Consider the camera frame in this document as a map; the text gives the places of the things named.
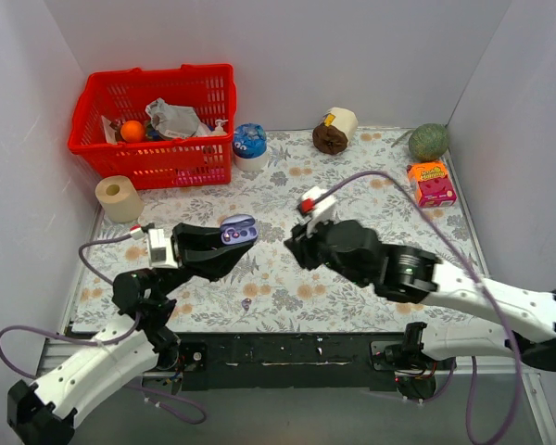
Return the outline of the purple ear clip earbud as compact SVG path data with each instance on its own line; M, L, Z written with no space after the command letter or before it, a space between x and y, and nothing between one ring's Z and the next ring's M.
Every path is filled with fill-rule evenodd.
M243 243L255 238L256 237L248 230L235 231L230 229L222 234L222 241L226 245Z

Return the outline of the lavender earbud charging case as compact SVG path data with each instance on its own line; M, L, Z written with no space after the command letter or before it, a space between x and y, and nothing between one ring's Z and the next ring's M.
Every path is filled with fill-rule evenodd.
M256 238L250 241L255 241L258 239L259 236L259 229L257 227L256 220L253 216L248 214L236 214L231 217L226 218L220 226L221 230L221 241L222 241L222 234L227 231L233 229L235 231L241 230L248 230L254 235Z

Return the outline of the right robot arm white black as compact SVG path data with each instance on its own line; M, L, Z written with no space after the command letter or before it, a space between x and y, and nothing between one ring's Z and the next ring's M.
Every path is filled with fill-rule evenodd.
M325 266L359 287L373 286L389 301L471 316L463 327L408 324L398 344L377 353L382 363L418 369L461 356L517 357L556 373L556 289L536 292L490 279L476 283L432 252L382 243L356 221L321 222L312 235L298 224L284 244L303 269Z

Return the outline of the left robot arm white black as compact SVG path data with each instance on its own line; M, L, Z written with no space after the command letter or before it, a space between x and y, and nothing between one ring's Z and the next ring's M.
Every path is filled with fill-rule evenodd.
M7 423L25 444L68 444L100 403L142 373L170 370L181 340L167 327L170 294L194 277L217 281L232 271L259 236L255 219L237 214L217 228L177 224L171 235L153 224L126 235L145 239L149 265L112 281L117 315L56 369L27 377L7 393Z

